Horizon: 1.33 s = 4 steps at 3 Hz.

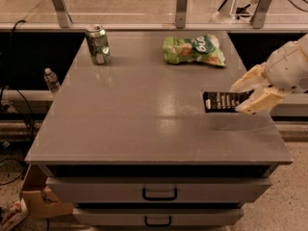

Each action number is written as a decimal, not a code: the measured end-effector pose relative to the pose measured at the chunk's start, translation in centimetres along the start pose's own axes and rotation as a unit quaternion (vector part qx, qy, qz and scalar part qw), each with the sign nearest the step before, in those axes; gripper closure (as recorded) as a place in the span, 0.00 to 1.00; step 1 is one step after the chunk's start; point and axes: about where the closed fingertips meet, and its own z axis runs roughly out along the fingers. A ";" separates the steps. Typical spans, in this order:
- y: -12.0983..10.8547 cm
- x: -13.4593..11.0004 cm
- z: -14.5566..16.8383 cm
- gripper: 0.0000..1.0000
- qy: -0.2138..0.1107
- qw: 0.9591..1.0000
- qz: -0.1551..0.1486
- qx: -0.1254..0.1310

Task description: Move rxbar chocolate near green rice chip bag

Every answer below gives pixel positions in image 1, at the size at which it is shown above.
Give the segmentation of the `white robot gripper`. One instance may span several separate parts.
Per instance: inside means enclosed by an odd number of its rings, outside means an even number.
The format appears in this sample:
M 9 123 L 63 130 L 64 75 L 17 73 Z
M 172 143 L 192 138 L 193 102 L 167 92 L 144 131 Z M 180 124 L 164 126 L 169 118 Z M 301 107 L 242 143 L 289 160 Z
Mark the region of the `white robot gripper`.
M 266 64 L 253 66 L 231 86 L 231 92 L 255 90 L 236 112 L 253 115 L 280 104 L 290 91 L 308 90 L 308 34 L 273 51 Z M 265 87 L 268 83 L 275 87 Z

